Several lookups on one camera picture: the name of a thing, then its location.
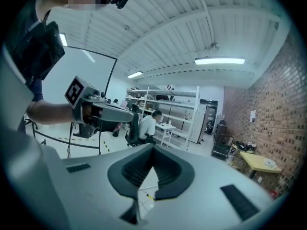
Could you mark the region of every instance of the white floor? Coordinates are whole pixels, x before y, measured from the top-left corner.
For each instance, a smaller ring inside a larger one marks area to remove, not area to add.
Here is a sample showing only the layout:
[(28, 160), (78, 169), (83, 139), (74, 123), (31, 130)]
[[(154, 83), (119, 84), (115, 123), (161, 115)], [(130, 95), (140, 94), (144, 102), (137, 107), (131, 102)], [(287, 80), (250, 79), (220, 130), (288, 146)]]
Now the white floor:
[[(38, 131), (46, 134), (48, 136), (54, 137), (54, 138), (64, 138), (62, 140), (65, 140), (69, 138), (69, 131), (70, 131), (70, 124), (65, 125), (53, 125), (53, 126), (41, 126), (38, 125)], [(78, 133), (79, 129), (78, 126), (76, 129), (73, 129), (73, 133)], [(33, 136), (32, 133), (32, 126), (28, 125), (26, 127), (26, 132), (28, 135)], [(107, 148), (110, 150), (110, 152), (120, 151), (123, 149), (128, 149), (127, 142), (125, 140), (125, 130), (121, 130), (119, 133), (119, 136), (112, 137), (111, 133), (101, 133), (101, 146), (100, 151), (101, 154), (107, 154)], [(46, 139), (46, 143), (48, 146), (52, 146), (56, 149), (58, 152), (60, 158), (65, 159), (66, 153), (67, 153), (67, 144), (60, 143), (48, 138), (45, 138), (39, 134), (36, 134), (36, 139), (38, 142), (42, 142), (44, 139)], [(79, 139), (79, 137), (72, 136), (71, 139)], [(76, 144), (83, 144), (88, 146), (98, 146), (98, 139), (99, 134), (95, 134), (90, 138), (90, 140), (83, 139), (82, 141), (79, 140), (72, 140), (71, 143)], [(200, 156), (210, 156), (211, 150), (213, 147), (213, 137), (210, 135), (204, 135), (203, 140), (201, 144), (195, 144), (193, 142), (190, 143), (190, 146), (187, 150), (187, 152), (200, 155)], [(86, 156), (94, 156), (98, 155), (97, 149), (88, 149), (88, 148), (82, 148), (77, 146), (71, 145), (71, 157), (77, 158), (77, 157), (86, 157)], [(144, 180), (143, 184), (141, 185), (138, 193), (139, 198), (139, 207), (140, 207), (140, 216), (143, 218), (146, 213), (154, 207), (154, 194), (158, 190), (158, 177), (152, 168)]]

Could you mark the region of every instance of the white shirt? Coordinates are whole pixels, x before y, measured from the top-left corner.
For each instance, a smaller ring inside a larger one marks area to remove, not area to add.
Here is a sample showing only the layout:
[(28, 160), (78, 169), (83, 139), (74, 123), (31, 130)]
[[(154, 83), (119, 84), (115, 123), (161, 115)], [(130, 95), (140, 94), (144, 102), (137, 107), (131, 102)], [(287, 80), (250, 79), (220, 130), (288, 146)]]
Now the white shirt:
[(139, 123), (139, 138), (145, 140), (145, 134), (153, 136), (155, 133), (155, 120), (152, 116), (148, 115), (143, 118)]

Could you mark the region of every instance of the white metal shelving unit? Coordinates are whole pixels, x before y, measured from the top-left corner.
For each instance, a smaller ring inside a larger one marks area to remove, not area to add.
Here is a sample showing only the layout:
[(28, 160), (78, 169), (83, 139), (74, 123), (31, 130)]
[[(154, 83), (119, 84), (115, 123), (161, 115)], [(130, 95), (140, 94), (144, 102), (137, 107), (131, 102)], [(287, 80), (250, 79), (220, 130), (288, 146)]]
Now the white metal shelving unit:
[[(157, 95), (165, 95), (169, 97), (170, 96), (190, 97), (190, 98), (195, 98), (195, 102), (194, 104), (191, 104), (191, 103), (185, 103), (185, 102), (156, 100)], [(180, 149), (180, 150), (188, 149), (189, 144), (191, 142), (191, 136), (193, 133), (193, 128), (194, 128), (194, 124), (196, 120), (196, 114), (197, 114), (197, 110), (198, 110), (199, 103), (200, 103), (200, 88), (199, 87), (197, 87), (197, 90), (195, 91), (188, 91), (188, 92), (173, 91), (173, 90), (150, 90), (149, 88), (147, 90), (129, 90), (128, 89), (126, 100), (136, 100), (142, 103), (142, 105), (139, 105), (140, 109), (142, 110), (141, 118), (143, 117), (145, 111), (149, 113), (154, 112), (154, 110), (146, 109), (147, 103), (159, 103), (163, 105), (171, 105), (171, 106), (176, 106), (176, 107), (180, 107), (183, 109), (193, 110), (193, 114), (191, 116), (191, 119), (189, 120), (162, 113), (163, 117), (168, 117), (168, 118), (178, 120), (184, 123), (189, 123), (188, 131), (184, 131), (184, 130), (176, 128), (173, 130), (173, 137), (171, 138), (170, 143), (166, 141), (164, 141), (163, 143), (175, 149)], [(159, 132), (160, 132), (159, 130), (156, 131), (156, 135), (154, 136), (154, 138), (160, 141)]]

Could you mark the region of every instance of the fluorescent light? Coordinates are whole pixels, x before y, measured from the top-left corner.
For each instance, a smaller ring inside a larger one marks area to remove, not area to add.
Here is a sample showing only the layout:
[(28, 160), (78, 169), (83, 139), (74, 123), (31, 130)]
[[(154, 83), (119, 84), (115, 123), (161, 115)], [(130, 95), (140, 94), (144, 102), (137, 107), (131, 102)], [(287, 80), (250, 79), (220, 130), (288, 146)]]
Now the fluorescent light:
[(68, 45), (67, 45), (67, 41), (66, 41), (66, 36), (65, 36), (65, 34), (64, 34), (64, 33), (60, 33), (59, 36), (60, 36), (60, 38), (61, 38), (61, 40), (62, 40), (63, 46), (66, 46), (66, 47), (67, 47)]
[(93, 59), (93, 57), (90, 55), (89, 52), (87, 52), (86, 50), (83, 50), (83, 49), (81, 49), (81, 51), (82, 51), (83, 53), (85, 53), (86, 56), (87, 56), (93, 63), (96, 62), (96, 61)]
[(195, 59), (196, 65), (204, 65), (204, 64), (244, 64), (245, 59), (240, 58), (197, 58)]
[(140, 76), (140, 75), (142, 75), (142, 74), (143, 74), (143, 73), (142, 73), (141, 71), (138, 71), (138, 72), (136, 72), (136, 73), (133, 73), (133, 74), (129, 75), (128, 78), (132, 79), (132, 78), (134, 78), (134, 77), (136, 77), (136, 76)]

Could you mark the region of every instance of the red brick wall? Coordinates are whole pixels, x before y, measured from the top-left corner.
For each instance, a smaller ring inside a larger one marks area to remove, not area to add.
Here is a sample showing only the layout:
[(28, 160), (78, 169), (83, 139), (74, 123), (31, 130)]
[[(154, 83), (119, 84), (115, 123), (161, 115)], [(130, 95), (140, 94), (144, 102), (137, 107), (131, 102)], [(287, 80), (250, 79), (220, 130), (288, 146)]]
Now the red brick wall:
[[(257, 173), (279, 195), (291, 189), (305, 160), (307, 58), (294, 30), (265, 73), (248, 90), (225, 87), (223, 114), (235, 140), (255, 142), (256, 154), (273, 159), (282, 174)], [(256, 110), (254, 123), (250, 111)]]

